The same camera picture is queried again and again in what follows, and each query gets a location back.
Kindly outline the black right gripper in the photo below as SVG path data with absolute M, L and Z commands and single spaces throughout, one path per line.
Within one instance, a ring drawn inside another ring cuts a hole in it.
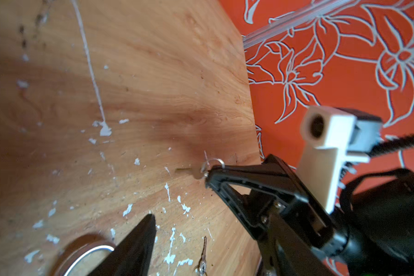
M 330 276 L 348 228 L 335 221 L 280 158 L 252 166 L 215 165 L 205 186 L 230 208 L 257 242 L 261 271 L 271 276 Z

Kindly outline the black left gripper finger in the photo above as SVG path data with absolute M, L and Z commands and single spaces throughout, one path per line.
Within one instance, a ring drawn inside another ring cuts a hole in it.
M 155 216 L 148 214 L 89 274 L 91 276 L 146 276 L 155 237 Z

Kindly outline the small key with ring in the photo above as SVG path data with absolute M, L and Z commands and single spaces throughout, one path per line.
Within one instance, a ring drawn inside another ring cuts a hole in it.
M 209 170 L 214 164 L 218 164 L 222 169 L 225 168 L 225 163 L 223 160 L 219 158 L 212 158 L 212 159 L 207 159 L 203 163 L 196 165 L 194 167 L 175 169 L 175 173 L 176 174 L 187 174 L 189 176 L 192 176 L 194 179 L 199 180 L 199 179 L 203 179 L 208 176 Z

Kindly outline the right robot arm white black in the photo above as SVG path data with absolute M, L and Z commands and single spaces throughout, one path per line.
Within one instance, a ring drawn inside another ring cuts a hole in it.
M 414 172 L 394 169 L 349 182 L 329 215 L 274 155 L 256 166 L 218 164 L 205 184 L 258 243 L 276 276 L 328 276 L 324 258 L 352 276 L 414 276 Z

